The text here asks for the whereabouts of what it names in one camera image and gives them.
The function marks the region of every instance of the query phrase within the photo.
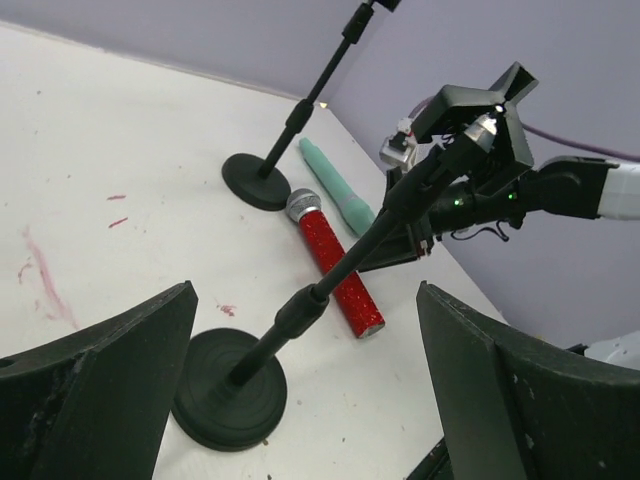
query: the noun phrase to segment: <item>purple wall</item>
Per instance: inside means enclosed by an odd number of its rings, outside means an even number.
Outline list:
[[[419,100],[446,83],[486,88],[517,60],[541,82],[524,121],[640,153],[638,19],[636,0],[404,0],[330,105],[377,158]],[[538,163],[571,152],[530,144]],[[510,233],[507,244],[483,234],[446,245],[512,325],[559,345],[640,329],[640,223],[539,213]]]
[[[0,19],[167,65],[305,96],[360,0],[0,0]],[[387,15],[328,85],[330,98]]]

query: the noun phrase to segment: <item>red microphone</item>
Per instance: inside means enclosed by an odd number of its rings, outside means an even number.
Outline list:
[[[344,257],[344,249],[321,207],[320,197],[315,192],[301,188],[289,196],[286,210],[289,217],[300,225],[316,263],[326,274]],[[349,275],[333,295],[357,338],[370,337],[384,327],[384,318],[356,272]]]

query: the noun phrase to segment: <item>microphone grille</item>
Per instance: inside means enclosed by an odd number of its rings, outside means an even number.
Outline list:
[[[307,213],[319,211],[321,208],[322,202],[316,192],[308,188],[299,188],[289,195],[285,210],[291,220],[298,223]]]

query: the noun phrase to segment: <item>mint green object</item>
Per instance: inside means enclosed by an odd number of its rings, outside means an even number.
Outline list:
[[[342,218],[358,237],[364,235],[376,219],[369,205],[351,190],[322,150],[308,138],[300,140],[300,150],[304,161],[337,205]]]

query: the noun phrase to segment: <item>microphone stand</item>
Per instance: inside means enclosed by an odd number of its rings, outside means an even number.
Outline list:
[[[314,103],[327,82],[338,68],[338,65],[346,55],[349,47],[360,41],[369,20],[373,17],[373,3],[376,0],[367,0],[362,3],[344,28],[344,39],[333,54],[322,75],[311,89],[307,98],[301,100],[293,109],[285,123],[285,128],[280,138],[276,141],[266,159],[248,153],[232,155],[222,166],[222,178],[231,191],[244,202],[261,210],[282,210],[287,198],[291,194],[291,187],[285,176],[276,168],[278,160],[282,157],[293,138],[305,127],[311,114]],[[377,0],[385,8],[395,10],[400,0]]]
[[[262,338],[228,328],[194,337],[172,408],[182,429],[220,451],[244,450],[267,438],[280,422],[287,399],[276,353],[322,316],[331,292],[389,233],[421,218],[451,183],[487,157],[495,133],[486,133],[480,139],[459,135],[446,150],[432,148],[388,192],[385,211],[369,230],[318,283],[289,299]]]

